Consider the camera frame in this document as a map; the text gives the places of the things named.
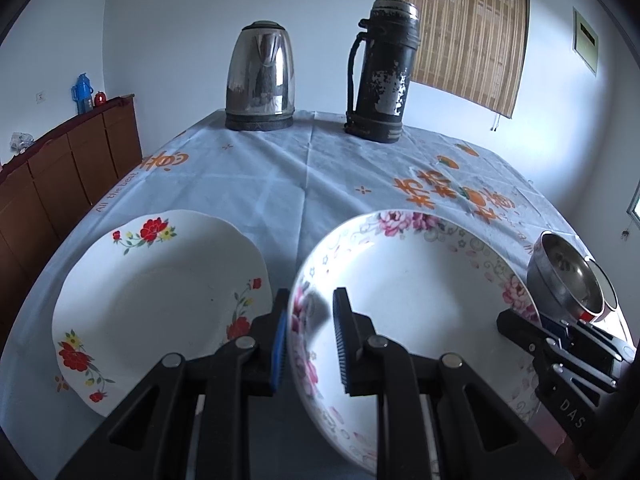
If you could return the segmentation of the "right hand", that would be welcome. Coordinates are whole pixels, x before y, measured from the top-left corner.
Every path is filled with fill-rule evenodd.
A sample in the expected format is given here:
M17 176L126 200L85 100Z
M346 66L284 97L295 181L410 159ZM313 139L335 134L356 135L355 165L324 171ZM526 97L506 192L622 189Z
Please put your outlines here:
M575 479L593 479L594 472L576 452L573 442L546 408L541 406L529 427Z

